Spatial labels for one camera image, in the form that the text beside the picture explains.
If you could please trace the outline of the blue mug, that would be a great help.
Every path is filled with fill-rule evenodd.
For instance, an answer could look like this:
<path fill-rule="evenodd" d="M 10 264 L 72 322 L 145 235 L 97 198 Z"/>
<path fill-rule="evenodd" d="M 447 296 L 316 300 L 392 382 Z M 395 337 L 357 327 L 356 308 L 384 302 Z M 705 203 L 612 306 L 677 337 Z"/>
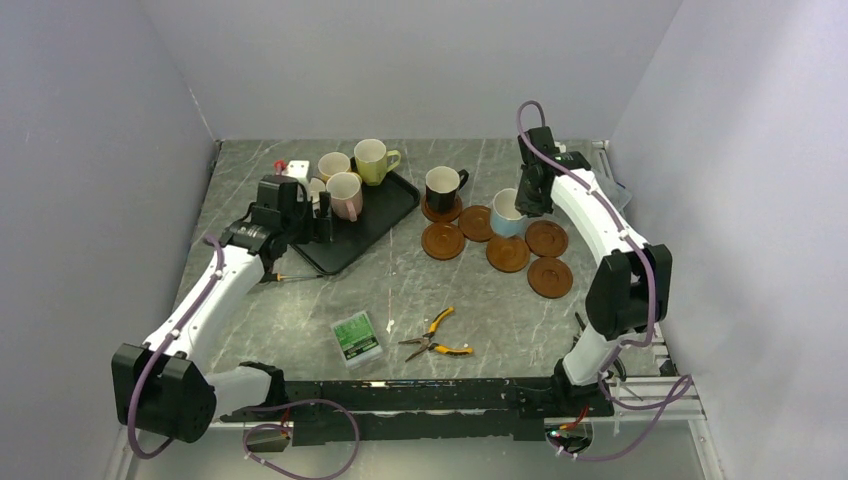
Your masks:
<path fill-rule="evenodd" d="M 527 217 L 516 208 L 517 193 L 516 188 L 505 188 L 492 199 L 490 227 L 500 237 L 521 236 L 525 232 Z"/>

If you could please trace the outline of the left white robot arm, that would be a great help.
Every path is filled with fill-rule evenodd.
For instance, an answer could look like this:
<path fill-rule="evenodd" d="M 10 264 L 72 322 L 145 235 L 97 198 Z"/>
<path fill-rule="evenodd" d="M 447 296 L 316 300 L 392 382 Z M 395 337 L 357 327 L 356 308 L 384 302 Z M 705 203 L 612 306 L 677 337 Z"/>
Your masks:
<path fill-rule="evenodd" d="M 122 344 L 111 360 L 117 418 L 134 452 L 147 457 L 138 430 L 193 443 L 213 420 L 241 409 L 272 420 L 287 406 L 284 373 L 248 361 L 208 373 L 211 341 L 238 302 L 270 279 L 289 246 L 331 237 L 329 203 L 316 210 L 305 173 L 264 176 L 246 214 L 219 236 L 200 279 L 163 324 L 138 345 Z"/>

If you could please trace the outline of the green mug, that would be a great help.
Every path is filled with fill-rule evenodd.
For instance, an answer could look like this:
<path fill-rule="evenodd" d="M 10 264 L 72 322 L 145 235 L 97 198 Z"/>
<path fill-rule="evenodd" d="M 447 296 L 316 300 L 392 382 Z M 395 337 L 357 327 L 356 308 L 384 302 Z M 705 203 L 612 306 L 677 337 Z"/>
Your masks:
<path fill-rule="evenodd" d="M 381 140 L 363 139 L 354 147 L 354 159 L 363 182 L 377 186 L 399 165 L 402 154 L 399 150 L 389 150 Z"/>

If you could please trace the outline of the brown wooden coaster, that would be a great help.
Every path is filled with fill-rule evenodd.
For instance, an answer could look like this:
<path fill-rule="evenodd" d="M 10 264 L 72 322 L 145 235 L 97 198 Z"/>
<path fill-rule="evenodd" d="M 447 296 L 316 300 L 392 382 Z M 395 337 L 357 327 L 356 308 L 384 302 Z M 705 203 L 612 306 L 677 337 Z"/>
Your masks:
<path fill-rule="evenodd" d="M 536 294 L 548 299 L 565 296 L 574 284 L 571 269 L 563 261 L 552 257 L 534 260 L 527 271 L 527 281 Z"/>
<path fill-rule="evenodd" d="M 465 236 L 453 223 L 435 222 L 422 232 L 421 247 L 433 259 L 450 260 L 464 250 Z"/>
<path fill-rule="evenodd" d="M 494 235 L 490 224 L 491 209 L 483 205 L 465 208 L 458 217 L 463 235 L 473 242 L 488 242 Z"/>
<path fill-rule="evenodd" d="M 531 223 L 525 231 L 525 241 L 530 251 L 539 257 L 559 257 L 569 245 L 565 230 L 549 220 Z"/>
<path fill-rule="evenodd" d="M 455 221 L 460 216 L 460 214 L 463 210 L 463 202 L 462 202 L 462 198 L 457 196 L 454 200 L 453 206 L 446 212 L 437 212 L 437 211 L 431 210 L 425 199 L 421 200 L 420 207 L 421 207 L 422 214 L 429 221 L 452 223 L 453 221 Z"/>
<path fill-rule="evenodd" d="M 496 270 L 514 273 L 522 270 L 529 263 L 530 249 L 526 241 L 519 236 L 495 235 L 487 243 L 486 258 Z"/>

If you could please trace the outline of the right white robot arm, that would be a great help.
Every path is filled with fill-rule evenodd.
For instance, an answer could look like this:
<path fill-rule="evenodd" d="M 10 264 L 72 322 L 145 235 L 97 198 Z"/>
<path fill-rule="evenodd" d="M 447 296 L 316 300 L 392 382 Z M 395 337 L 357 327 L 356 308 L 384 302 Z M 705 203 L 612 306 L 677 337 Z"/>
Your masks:
<path fill-rule="evenodd" d="M 608 369 L 625 348 L 651 345 L 667 312 L 672 256 L 639 235 L 602 190 L 591 167 L 561 151 L 546 125 L 520 129 L 521 178 L 515 205 L 529 217 L 562 210 L 586 241 L 597 265 L 586 296 L 588 323 L 558 361 L 551 401 L 574 415 L 604 388 Z"/>

